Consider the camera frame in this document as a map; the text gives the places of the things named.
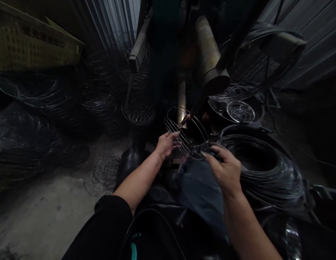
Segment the concrete floor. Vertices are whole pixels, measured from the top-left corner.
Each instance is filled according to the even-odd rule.
[[[313,155],[300,123],[283,114],[276,116],[278,130],[304,152]],[[264,118],[263,125],[272,128],[270,115]],[[297,152],[285,139],[276,137],[288,147],[305,178],[313,184],[326,184],[316,162]],[[104,135],[90,145],[91,156],[79,169],[57,169],[25,187],[3,192],[0,195],[0,250],[8,248],[21,256],[20,259],[61,259],[94,213],[97,200],[111,194],[109,190],[93,187],[93,195],[90,195],[84,187],[85,175],[92,170],[97,158],[107,154],[120,157],[131,142],[130,137],[113,141]]]

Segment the person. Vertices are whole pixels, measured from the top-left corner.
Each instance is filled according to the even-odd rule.
[[[95,207],[95,214],[81,229],[65,253],[66,259],[187,259],[183,253],[174,254],[171,240],[159,232],[164,224],[156,228],[157,221],[140,224],[140,232],[133,229],[136,210],[148,193],[163,161],[173,149],[179,147],[175,140],[179,132],[162,135],[153,153],[129,174],[112,196],[103,196]],[[282,259],[257,221],[255,214],[242,192],[240,185],[241,162],[222,146],[211,147],[221,162],[209,153],[202,152],[210,164],[214,178],[223,194],[224,220],[231,245],[239,259],[279,260]],[[145,237],[145,229],[152,230]],[[124,250],[124,241],[132,241]]]

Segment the corrugated metal wall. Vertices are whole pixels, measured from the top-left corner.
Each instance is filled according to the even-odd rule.
[[[87,34],[91,51],[116,51],[133,46],[140,0],[69,0]],[[261,20],[273,22],[280,0],[272,0]],[[308,42],[303,56],[279,88],[304,89],[336,71],[336,0],[285,0],[278,24],[296,31]]]
[[[77,22],[85,28],[90,52],[121,51],[135,42],[140,0],[69,0]]]
[[[261,20],[273,22],[280,0],[272,0]],[[276,87],[305,89],[336,72],[336,0],[286,0],[278,25],[303,35],[303,56]]]

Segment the vertical pipe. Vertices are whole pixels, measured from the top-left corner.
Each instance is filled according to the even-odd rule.
[[[181,81],[178,86],[178,107],[182,107],[184,111],[178,109],[178,119],[177,124],[179,125],[186,115],[186,83],[185,81]],[[186,129],[186,124],[181,125],[180,128]]]

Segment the finger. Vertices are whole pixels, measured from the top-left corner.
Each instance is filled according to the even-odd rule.
[[[219,147],[219,146],[212,146],[211,149],[220,156],[225,163],[229,163],[231,161],[236,160],[234,155],[225,147]]]
[[[215,169],[218,169],[220,167],[222,167],[220,165],[220,163],[215,159],[215,157],[213,157],[211,154],[205,153],[201,151],[201,154],[204,156],[204,158],[209,162],[211,168],[213,169],[213,171]]]
[[[179,136],[180,132],[173,132],[171,133],[168,138],[171,140],[174,140],[175,138],[177,138]]]
[[[217,143],[217,142],[210,142],[210,144],[211,144],[212,146],[218,146],[218,147],[220,147],[220,148],[222,148],[222,149],[225,149],[224,146],[222,146],[221,144],[219,144],[219,143]]]

